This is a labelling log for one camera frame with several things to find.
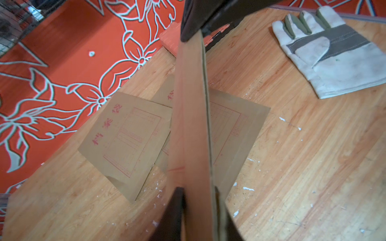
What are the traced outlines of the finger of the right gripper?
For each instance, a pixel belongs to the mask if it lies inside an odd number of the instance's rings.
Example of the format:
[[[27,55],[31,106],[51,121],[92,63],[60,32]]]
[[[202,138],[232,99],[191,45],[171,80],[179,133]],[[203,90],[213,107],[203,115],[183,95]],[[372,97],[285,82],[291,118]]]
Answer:
[[[187,42],[198,31],[204,37],[220,27],[279,3],[279,0],[185,1],[180,40]]]

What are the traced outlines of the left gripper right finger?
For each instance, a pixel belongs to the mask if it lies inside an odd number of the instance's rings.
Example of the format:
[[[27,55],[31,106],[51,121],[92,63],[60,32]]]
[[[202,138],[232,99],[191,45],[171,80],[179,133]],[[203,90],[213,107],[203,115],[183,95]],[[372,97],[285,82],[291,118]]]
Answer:
[[[222,199],[221,192],[215,187],[217,234],[219,241],[243,241],[243,238],[233,222],[232,217]]]

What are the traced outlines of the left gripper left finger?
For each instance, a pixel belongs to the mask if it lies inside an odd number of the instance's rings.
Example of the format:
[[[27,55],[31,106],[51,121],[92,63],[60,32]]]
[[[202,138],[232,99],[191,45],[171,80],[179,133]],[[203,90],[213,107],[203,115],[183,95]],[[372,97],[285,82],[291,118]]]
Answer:
[[[150,241],[180,241],[182,238],[183,211],[186,207],[185,190],[177,187]]]

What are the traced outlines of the white grey work glove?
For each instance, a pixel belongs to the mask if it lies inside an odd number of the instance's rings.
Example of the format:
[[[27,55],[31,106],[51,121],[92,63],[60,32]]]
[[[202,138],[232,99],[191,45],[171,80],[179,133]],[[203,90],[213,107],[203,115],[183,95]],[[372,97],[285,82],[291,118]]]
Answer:
[[[319,99],[386,82],[386,55],[330,7],[302,11],[272,23],[286,56],[311,84]]]

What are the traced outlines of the kraft file bag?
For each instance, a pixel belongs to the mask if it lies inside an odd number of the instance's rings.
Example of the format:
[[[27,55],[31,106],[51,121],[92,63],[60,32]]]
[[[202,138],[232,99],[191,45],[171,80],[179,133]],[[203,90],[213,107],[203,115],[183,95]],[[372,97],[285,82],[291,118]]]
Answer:
[[[130,202],[134,202],[169,135],[172,109],[118,92],[79,147]]]
[[[206,77],[203,36],[197,32],[178,48],[166,172],[168,194],[184,189],[186,241],[218,238]]]
[[[223,196],[234,186],[270,108],[210,89],[214,185]]]

